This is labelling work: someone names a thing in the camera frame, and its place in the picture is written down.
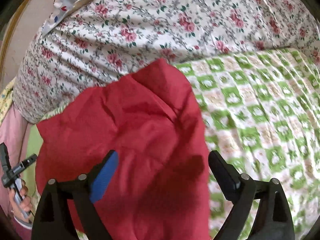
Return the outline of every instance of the hand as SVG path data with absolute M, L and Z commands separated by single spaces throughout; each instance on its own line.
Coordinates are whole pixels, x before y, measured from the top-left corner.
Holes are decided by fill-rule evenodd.
M 33 205 L 31 203 L 31 198 L 29 196 L 27 196 L 28 194 L 28 188 L 26 187 L 26 183 L 24 180 L 22 180 L 22 189 L 20 190 L 20 195 L 23 197 L 25 196 L 24 200 L 20 203 L 20 208 L 22 210 L 24 210 L 25 212 L 28 212 L 28 211 L 32 211 L 33 210 Z M 15 190 L 14 189 L 11 189 L 9 191 L 9 200 L 10 200 L 10 203 L 12 205 L 12 208 L 13 208 L 13 214 L 15 215 L 15 217 L 19 218 L 20 220 L 22 221 L 25 221 L 25 222 L 29 222 L 29 218 L 31 218 L 32 215 L 29 216 L 29 218 L 25 219 L 23 217 L 23 214 L 21 213 L 18 205 L 16 204 L 16 202 L 14 201 L 14 195 L 16 194 Z

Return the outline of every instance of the green and white quilt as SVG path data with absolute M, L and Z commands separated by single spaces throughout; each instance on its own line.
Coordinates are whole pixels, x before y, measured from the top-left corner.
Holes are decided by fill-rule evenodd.
M 295 49 L 281 49 L 221 55 L 176 67 L 193 87 L 209 150 L 218 150 L 253 179 L 278 178 L 289 202 L 296 239 L 300 239 L 320 214 L 320 75 L 316 66 Z M 33 136 L 39 136 L 37 131 L 30 133 L 29 142 Z M 208 187 L 213 238 L 232 203 L 225 200 L 212 174 Z M 249 235 L 257 207 L 255 201 L 241 239 Z M 87 239 L 82 233 L 79 236 Z

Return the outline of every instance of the metal rivet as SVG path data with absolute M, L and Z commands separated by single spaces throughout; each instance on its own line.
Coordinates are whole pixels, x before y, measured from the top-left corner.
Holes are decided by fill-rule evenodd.
M 248 180 L 248 179 L 250 179 L 250 176 L 248 174 L 246 174 L 246 173 L 242 173 L 241 174 L 241 178 L 245 179 L 245 180 Z
M 273 178 L 271 181 L 272 181 L 274 184 L 279 184 L 279 183 L 280 183 L 280 181 L 279 181 L 278 179 L 276 179 L 276 178 Z
M 85 174 L 81 174 L 78 177 L 79 180 L 85 180 L 86 178 L 87 178 L 87 175 L 85 175 Z
M 49 179 L 48 184 L 49 184 L 49 185 L 52 185 L 52 184 L 54 184 L 55 182 L 56 182 L 55 179 Z

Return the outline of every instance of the clamp jaw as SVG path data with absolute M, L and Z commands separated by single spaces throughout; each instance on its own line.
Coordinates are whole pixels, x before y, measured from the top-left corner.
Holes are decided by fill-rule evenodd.
M 226 200 L 233 207 L 215 240 L 237 240 L 254 199 L 260 199 L 258 212 L 247 240 L 294 240 L 290 208 L 278 179 L 253 180 L 239 174 L 218 151 L 209 154 L 209 167 Z
M 31 240 L 79 239 L 68 199 L 73 199 L 84 232 L 90 240 L 112 240 L 93 204 L 103 197 L 117 166 L 118 154 L 111 150 L 88 174 L 66 182 L 50 179 L 38 204 Z

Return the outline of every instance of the red cloth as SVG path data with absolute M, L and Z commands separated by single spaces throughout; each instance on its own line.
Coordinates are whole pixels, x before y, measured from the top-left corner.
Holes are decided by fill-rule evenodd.
M 188 80 L 165 60 L 86 89 L 37 127 L 44 140 L 36 164 L 40 193 L 49 179 L 75 179 L 114 149 L 119 166 L 95 203 L 114 240 L 209 239 L 204 123 Z

